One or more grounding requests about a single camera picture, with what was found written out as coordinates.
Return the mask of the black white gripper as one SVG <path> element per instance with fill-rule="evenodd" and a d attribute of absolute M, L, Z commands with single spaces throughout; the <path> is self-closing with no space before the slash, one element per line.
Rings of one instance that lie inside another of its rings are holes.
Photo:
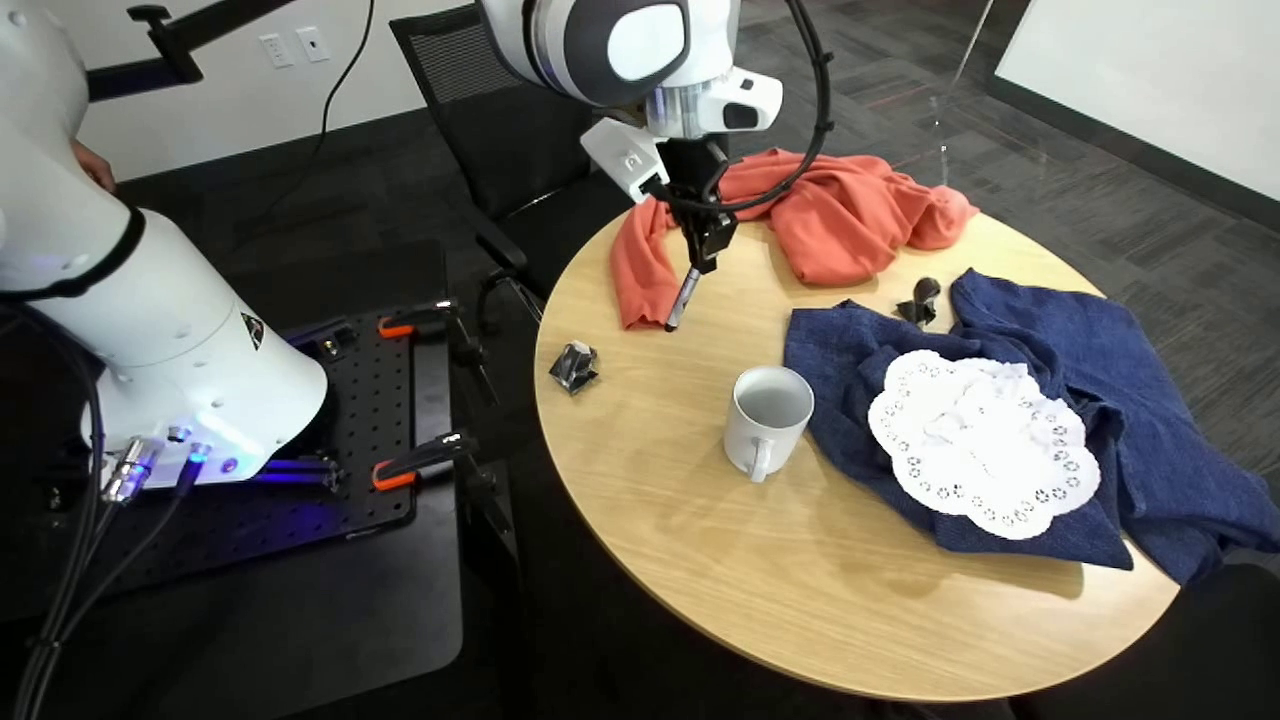
<path fill-rule="evenodd" d="M 580 147 L 633 198 L 655 197 L 672 183 L 678 153 L 726 139 L 727 133 L 765 133 L 786 107 L 786 85 L 765 71 L 727 66 L 703 85 L 655 88 L 637 107 L 605 111 Z M 720 250 L 737 236 L 737 210 L 712 203 L 682 207 L 688 265 L 715 270 Z"/>

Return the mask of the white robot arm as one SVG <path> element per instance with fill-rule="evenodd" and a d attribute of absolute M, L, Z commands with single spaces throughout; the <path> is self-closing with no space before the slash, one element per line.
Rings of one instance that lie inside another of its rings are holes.
<path fill-rule="evenodd" d="M 653 139 L 762 133 L 786 85 L 737 63 L 741 0 L 479 0 L 501 60 Z M 0 290 L 103 373 L 81 414 L 109 484 L 242 484 L 327 398 L 327 373 L 271 331 L 159 210 L 78 154 L 90 102 L 60 18 L 0 0 Z"/>

